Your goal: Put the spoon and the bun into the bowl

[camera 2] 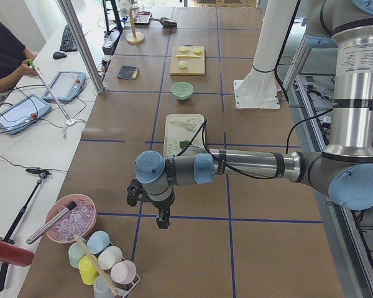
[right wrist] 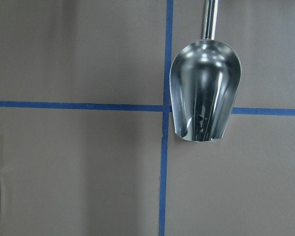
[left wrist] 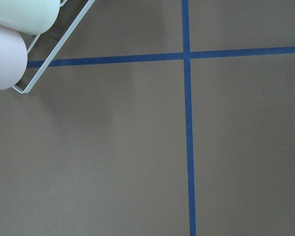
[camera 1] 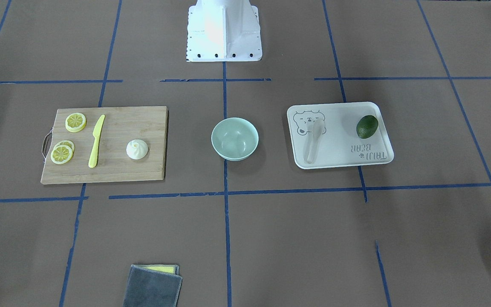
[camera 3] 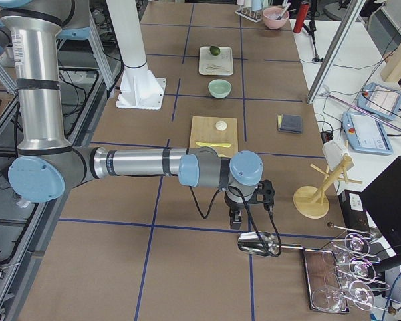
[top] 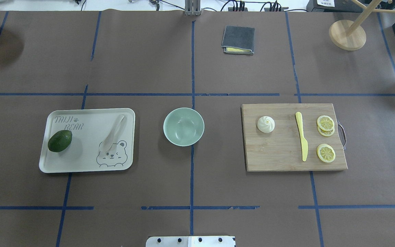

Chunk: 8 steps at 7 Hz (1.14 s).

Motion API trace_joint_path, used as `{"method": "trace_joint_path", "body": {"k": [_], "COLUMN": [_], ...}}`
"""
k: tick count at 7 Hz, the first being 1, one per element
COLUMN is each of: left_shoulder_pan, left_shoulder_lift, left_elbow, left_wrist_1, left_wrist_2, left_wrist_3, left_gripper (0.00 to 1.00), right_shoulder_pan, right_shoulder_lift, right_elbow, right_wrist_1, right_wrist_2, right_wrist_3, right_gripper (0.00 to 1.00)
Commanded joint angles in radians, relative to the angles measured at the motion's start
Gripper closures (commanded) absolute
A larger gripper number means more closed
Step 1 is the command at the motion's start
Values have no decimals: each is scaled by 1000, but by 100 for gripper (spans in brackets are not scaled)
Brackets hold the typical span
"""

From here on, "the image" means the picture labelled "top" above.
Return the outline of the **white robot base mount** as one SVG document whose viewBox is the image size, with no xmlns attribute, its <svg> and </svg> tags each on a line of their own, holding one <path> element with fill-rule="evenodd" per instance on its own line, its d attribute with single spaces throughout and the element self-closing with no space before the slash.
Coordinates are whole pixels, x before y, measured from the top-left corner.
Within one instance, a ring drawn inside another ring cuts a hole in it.
<svg viewBox="0 0 395 247">
<path fill-rule="evenodd" d="M 146 247 L 235 247 L 234 236 L 152 236 Z"/>
</svg>

